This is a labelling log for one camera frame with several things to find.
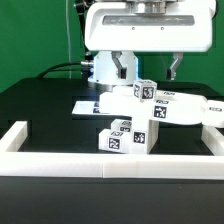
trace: white block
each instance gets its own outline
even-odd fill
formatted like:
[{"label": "white block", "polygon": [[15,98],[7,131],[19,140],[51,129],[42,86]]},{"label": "white block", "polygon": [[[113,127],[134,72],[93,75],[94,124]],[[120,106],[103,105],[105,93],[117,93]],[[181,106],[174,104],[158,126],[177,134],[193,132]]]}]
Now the white block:
[{"label": "white block", "polygon": [[216,128],[203,126],[201,140],[215,156],[224,156],[224,136]]},{"label": "white block", "polygon": [[93,114],[94,101],[77,101],[72,114]]},{"label": "white block", "polygon": [[179,102],[185,102],[185,103],[194,103],[194,104],[202,105],[203,107],[207,106],[207,99],[204,96],[195,95],[195,94],[186,94],[186,93],[157,90],[156,99],[168,100],[168,101],[179,101]]},{"label": "white block", "polygon": [[154,105],[154,101],[140,102],[137,98],[133,98],[131,117],[145,117],[148,119],[152,119],[152,111]]},{"label": "white block", "polygon": [[152,120],[193,125],[202,122],[204,112],[205,108],[194,101],[157,100],[153,108]]},{"label": "white block", "polygon": [[130,120],[115,119],[111,123],[111,130],[130,132],[131,131],[131,121]]},{"label": "white block", "polygon": [[100,112],[115,115],[132,115],[132,97],[105,92],[100,95]]},{"label": "white block", "polygon": [[149,154],[158,138],[158,121],[132,118],[132,154]]},{"label": "white block", "polygon": [[101,150],[130,153],[130,145],[131,133],[129,132],[104,129],[99,134],[99,149]]},{"label": "white block", "polygon": [[224,102],[208,100],[202,124],[224,128]]},{"label": "white block", "polygon": [[27,122],[17,121],[0,140],[0,152],[17,152],[28,136]]},{"label": "white block", "polygon": [[125,158],[115,157],[117,155],[111,155],[103,163],[103,178],[136,178],[136,159],[134,157]]},{"label": "white block", "polygon": [[0,176],[103,177],[103,161],[93,154],[0,153]]},{"label": "white block", "polygon": [[137,178],[223,179],[222,158],[149,155],[136,161]]},{"label": "white block", "polygon": [[133,84],[133,94],[140,102],[154,100],[157,83],[151,80],[136,80]]},{"label": "white block", "polygon": [[113,93],[131,97],[133,96],[133,87],[132,86],[115,86],[113,88]]}]

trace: green screen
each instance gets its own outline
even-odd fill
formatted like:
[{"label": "green screen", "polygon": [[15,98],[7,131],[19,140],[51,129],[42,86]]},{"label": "green screen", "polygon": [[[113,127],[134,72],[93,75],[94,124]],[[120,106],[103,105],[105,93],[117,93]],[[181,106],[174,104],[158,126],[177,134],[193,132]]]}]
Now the green screen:
[{"label": "green screen", "polygon": [[[83,44],[77,14],[69,1],[72,60],[83,59]],[[223,3],[213,20],[213,46],[206,53],[186,53],[177,69],[176,81],[204,83],[224,95]],[[139,53],[140,76],[165,80],[165,66],[172,63],[171,54]],[[26,77],[68,62],[65,0],[0,1],[0,92]],[[49,77],[69,77],[68,73]],[[73,78],[80,74],[73,73]]]}]

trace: white robot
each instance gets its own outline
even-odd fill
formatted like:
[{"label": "white robot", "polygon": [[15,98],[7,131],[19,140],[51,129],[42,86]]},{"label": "white robot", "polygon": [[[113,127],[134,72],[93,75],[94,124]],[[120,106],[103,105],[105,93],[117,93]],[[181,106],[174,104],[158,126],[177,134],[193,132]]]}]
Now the white robot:
[{"label": "white robot", "polygon": [[[103,130],[99,149],[148,154],[158,138],[159,122],[224,127],[224,103],[157,91],[156,83],[138,78],[138,59],[133,53],[174,53],[167,69],[167,79],[173,80],[183,52],[205,52],[211,47],[217,8],[216,0],[97,1],[90,7],[85,44],[99,53],[88,82],[107,91],[95,109],[132,117],[132,122],[116,119],[111,129]],[[83,105],[77,102],[73,113],[88,113],[80,109]]]},{"label": "white robot", "polygon": [[85,44],[99,51],[91,86],[111,90],[138,79],[133,52],[172,52],[167,79],[175,78],[183,52],[205,52],[212,45],[216,0],[96,1],[87,14]]}]

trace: black surface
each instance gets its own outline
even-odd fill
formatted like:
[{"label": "black surface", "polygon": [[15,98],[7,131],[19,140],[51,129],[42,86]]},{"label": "black surface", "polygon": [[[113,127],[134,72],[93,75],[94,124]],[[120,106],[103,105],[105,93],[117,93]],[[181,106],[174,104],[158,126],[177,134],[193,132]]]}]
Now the black surface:
[{"label": "black surface", "polygon": [[[159,88],[222,99],[201,84]],[[24,151],[99,153],[97,134],[114,117],[71,115],[99,93],[80,80],[21,80],[0,94],[0,132],[29,120]],[[164,123],[152,153],[211,154],[200,137],[200,125]],[[223,224],[223,205],[223,181],[0,177],[0,224]]]},{"label": "black surface", "polygon": [[[218,94],[195,83],[160,82],[159,89],[201,94],[214,99]],[[77,100],[99,99],[100,91],[82,80],[24,79],[0,94],[0,132],[18,120],[29,121],[29,138],[21,150],[48,152],[98,151],[98,134],[110,128],[115,116],[72,115]],[[200,141],[201,125],[181,126],[160,123],[159,140],[152,153],[206,154]]]}]

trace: white cube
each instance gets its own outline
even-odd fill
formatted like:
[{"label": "white cube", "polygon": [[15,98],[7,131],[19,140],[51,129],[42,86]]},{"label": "white cube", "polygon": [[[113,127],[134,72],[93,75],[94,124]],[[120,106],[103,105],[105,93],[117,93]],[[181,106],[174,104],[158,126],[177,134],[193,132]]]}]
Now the white cube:
[{"label": "white cube", "polygon": [[104,129],[99,134],[99,149],[118,152],[130,153],[131,133]]},{"label": "white cube", "polygon": [[134,81],[133,91],[134,96],[139,99],[139,101],[155,100],[157,90],[157,83],[151,80],[137,80]]},{"label": "white cube", "polygon": [[159,122],[145,117],[132,118],[132,154],[149,154],[158,139]]},{"label": "white cube", "polygon": [[105,92],[100,95],[100,113],[131,116],[133,97]]},{"label": "white cube", "polygon": [[113,88],[113,93],[124,95],[124,96],[133,96],[133,87],[132,86],[115,86]]},{"label": "white cube", "polygon": [[111,130],[130,132],[131,131],[131,121],[115,119],[111,123]]}]

